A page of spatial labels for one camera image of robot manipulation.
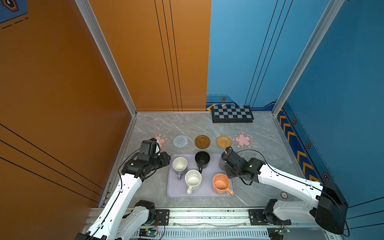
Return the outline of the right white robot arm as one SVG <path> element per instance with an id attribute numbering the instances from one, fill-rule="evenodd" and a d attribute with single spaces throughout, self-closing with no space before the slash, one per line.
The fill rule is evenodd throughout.
<path id="1" fill-rule="evenodd" d="M 269 185 L 299 198 L 298 202 L 271 199 L 263 210 L 269 225 L 286 225 L 292 220 L 313 222 L 336 234 L 350 234 L 346 216 L 349 205 L 338 185 L 306 180 L 271 166 L 265 158 L 245 160 L 231 147 L 221 156 L 227 176 L 238 177 L 244 184 Z"/>

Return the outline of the pink cherry blossom coaster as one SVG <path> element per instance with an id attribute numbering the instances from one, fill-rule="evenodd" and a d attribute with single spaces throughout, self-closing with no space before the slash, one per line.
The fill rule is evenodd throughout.
<path id="1" fill-rule="evenodd" d="M 236 136 L 232 137 L 232 141 L 234 142 L 235 146 L 240 150 L 252 149 L 254 138 L 253 136 L 248 135 L 244 132 L 238 132 Z"/>

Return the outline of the woven rattan round coaster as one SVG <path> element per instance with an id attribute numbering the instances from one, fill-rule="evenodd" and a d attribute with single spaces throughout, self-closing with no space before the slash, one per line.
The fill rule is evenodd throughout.
<path id="1" fill-rule="evenodd" d="M 232 140 L 227 136 L 219 136 L 216 139 L 216 144 L 221 149 L 226 149 L 232 146 Z"/>

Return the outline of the white mug purple handle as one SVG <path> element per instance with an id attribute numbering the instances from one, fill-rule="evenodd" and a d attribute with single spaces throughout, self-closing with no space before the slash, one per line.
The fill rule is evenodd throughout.
<path id="1" fill-rule="evenodd" d="M 187 172 L 188 161 L 184 157 L 177 157 L 173 160 L 172 167 L 177 174 L 178 180 L 181 180 L 182 176 Z"/>

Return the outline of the grey mug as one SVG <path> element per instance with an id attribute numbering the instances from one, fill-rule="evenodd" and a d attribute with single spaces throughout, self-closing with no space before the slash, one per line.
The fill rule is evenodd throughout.
<path id="1" fill-rule="evenodd" d="M 219 160 L 219 168 L 222 170 L 222 171 L 226 171 L 226 165 L 227 163 L 222 159 L 222 157 L 220 157 L 220 160 Z"/>

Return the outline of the clear glass round coaster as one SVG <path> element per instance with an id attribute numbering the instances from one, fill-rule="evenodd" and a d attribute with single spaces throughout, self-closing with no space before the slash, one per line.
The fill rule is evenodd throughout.
<path id="1" fill-rule="evenodd" d="M 176 136 L 173 140 L 173 145 L 178 149 L 186 147 L 188 145 L 188 137 L 184 135 Z"/>

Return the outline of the black mug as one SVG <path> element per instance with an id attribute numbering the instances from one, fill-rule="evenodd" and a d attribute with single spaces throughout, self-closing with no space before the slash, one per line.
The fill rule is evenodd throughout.
<path id="1" fill-rule="evenodd" d="M 211 159 L 210 155 L 207 152 L 200 151 L 196 153 L 195 162 L 200 174 L 203 172 L 203 169 L 205 169 L 208 166 L 210 159 Z"/>

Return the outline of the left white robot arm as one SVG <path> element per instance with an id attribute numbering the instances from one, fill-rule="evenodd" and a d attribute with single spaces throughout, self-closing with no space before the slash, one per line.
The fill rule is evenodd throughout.
<path id="1" fill-rule="evenodd" d="M 170 164 L 171 157 L 161 151 L 155 139 L 142 141 L 137 153 L 123 164 L 120 179 L 103 211 L 85 234 L 77 234 L 76 240 L 129 240 L 144 224 L 155 220 L 155 204 L 141 200 L 131 213 L 125 212 L 144 180 L 156 170 Z"/>

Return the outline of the brown wooden round coaster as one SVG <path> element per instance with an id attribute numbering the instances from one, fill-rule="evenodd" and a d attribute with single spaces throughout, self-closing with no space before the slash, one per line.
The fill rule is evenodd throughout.
<path id="1" fill-rule="evenodd" d="M 211 140 L 208 136 L 200 135 L 195 138 L 195 145 L 199 149 L 206 149 L 210 146 Z"/>

